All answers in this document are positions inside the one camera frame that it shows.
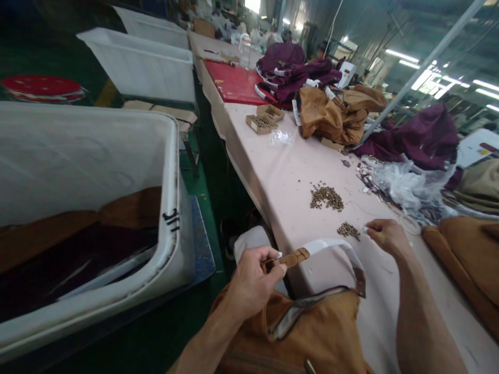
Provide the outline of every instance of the rivet pile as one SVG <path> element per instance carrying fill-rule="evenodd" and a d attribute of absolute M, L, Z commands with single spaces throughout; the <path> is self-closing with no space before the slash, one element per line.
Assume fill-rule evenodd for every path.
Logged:
<path fill-rule="evenodd" d="M 310 193 L 312 194 L 310 208 L 322 209 L 322 205 L 325 204 L 326 208 L 331 207 L 338 211 L 343 210 L 342 197 L 336 193 L 334 188 L 326 186 L 326 183 L 322 181 L 319 181 L 317 185 L 314 184 L 313 187 L 314 190 L 310 190 Z"/>
<path fill-rule="evenodd" d="M 355 239 L 360 241 L 360 232 L 357 230 L 355 227 L 353 227 L 351 224 L 348 222 L 344 222 L 339 229 L 337 230 L 337 233 L 343 236 L 353 236 Z"/>
<path fill-rule="evenodd" d="M 274 113 L 274 110 L 272 108 L 265 109 L 265 113 L 267 113 L 268 115 L 270 115 L 272 117 L 277 116 L 277 113 Z"/>
<path fill-rule="evenodd" d="M 268 119 L 266 119 L 265 117 L 253 117 L 251 119 L 258 127 L 261 127 L 261 128 L 270 128 L 272 127 L 273 125 L 270 123 L 270 121 Z"/>

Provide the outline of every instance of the small cardboard tray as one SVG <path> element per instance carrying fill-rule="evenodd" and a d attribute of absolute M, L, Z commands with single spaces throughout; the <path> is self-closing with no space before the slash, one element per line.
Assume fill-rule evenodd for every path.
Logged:
<path fill-rule="evenodd" d="M 267 109 L 270 109 L 274 115 L 270 115 L 269 113 L 266 112 Z M 271 120 L 274 122 L 282 121 L 284 119 L 284 112 L 276 107 L 274 107 L 271 104 L 267 105 L 260 105 L 256 107 L 256 114 L 265 114 L 270 117 Z"/>
<path fill-rule="evenodd" d="M 272 127 L 259 127 L 254 121 L 253 119 L 255 118 L 258 118 L 258 117 L 262 117 L 262 118 L 265 118 L 266 120 L 268 120 L 271 124 L 272 124 Z M 262 115 L 249 115 L 249 116 L 246 116 L 246 123 L 248 126 L 250 126 L 253 130 L 255 130 L 255 132 L 257 134 L 265 134 L 265 133 L 270 133 L 272 132 L 272 130 L 275 130 L 278 128 L 277 124 L 267 115 L 267 114 L 262 114 Z"/>

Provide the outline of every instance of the red cutting board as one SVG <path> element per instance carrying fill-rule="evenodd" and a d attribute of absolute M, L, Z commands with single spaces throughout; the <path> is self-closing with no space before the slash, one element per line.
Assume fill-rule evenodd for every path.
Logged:
<path fill-rule="evenodd" d="M 222 62 L 205 60 L 204 63 L 224 102 L 247 105 L 268 104 L 255 92 L 255 84 L 262 82 L 255 70 L 229 66 Z"/>

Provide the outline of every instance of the plastic crate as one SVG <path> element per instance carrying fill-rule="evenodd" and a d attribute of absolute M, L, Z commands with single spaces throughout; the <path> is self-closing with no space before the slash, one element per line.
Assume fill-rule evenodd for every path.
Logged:
<path fill-rule="evenodd" d="M 0 226 L 162 186 L 156 251 L 131 276 L 0 324 L 0 363 L 146 300 L 195 275 L 191 203 L 179 173 L 178 124 L 166 114 L 0 103 Z"/>
<path fill-rule="evenodd" d="M 146 16 L 142 13 L 113 6 L 125 25 L 129 35 L 153 42 L 190 49 L 187 31 L 173 22 Z"/>
<path fill-rule="evenodd" d="M 121 94 L 195 103 L 191 51 L 102 28 L 77 37 Z"/>

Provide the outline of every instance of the pink table cover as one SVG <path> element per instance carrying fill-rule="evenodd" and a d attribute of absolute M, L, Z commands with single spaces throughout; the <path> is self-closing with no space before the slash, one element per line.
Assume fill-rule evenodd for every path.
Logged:
<path fill-rule="evenodd" d="M 207 75 L 203 61 L 198 74 Z M 318 139 L 303 139 L 286 113 L 278 122 L 279 130 L 288 131 L 293 145 L 270 144 L 270 135 L 258 135 L 245 122 L 256 107 L 223 103 L 211 79 L 203 80 L 203 91 L 212 104 L 217 131 L 226 140 L 229 158 L 256 207 L 272 227 L 280 251 L 289 253 L 304 243 L 326 237 L 338 237 L 345 221 L 357 227 L 375 218 L 393 218 L 391 210 L 376 196 L 362 192 L 357 178 L 358 159 L 322 145 Z M 351 167 L 341 162 L 347 159 Z M 310 209 L 313 189 L 310 182 L 320 180 L 334 187 L 343 198 L 342 212 Z M 490 373 L 499 367 L 499 346 L 482 327 L 467 301 L 449 280 L 420 235 L 406 232 L 422 263 L 431 292 L 442 313 L 469 372 Z M 396 326 L 399 309 L 399 273 L 393 258 L 384 253 L 364 233 L 352 244 L 366 270 L 366 299 L 361 299 L 357 324 L 366 361 L 376 373 L 399 373 L 396 352 Z M 352 270 L 340 250 L 323 251 L 291 269 L 289 279 L 300 297 L 321 292 L 339 284 L 353 286 Z"/>

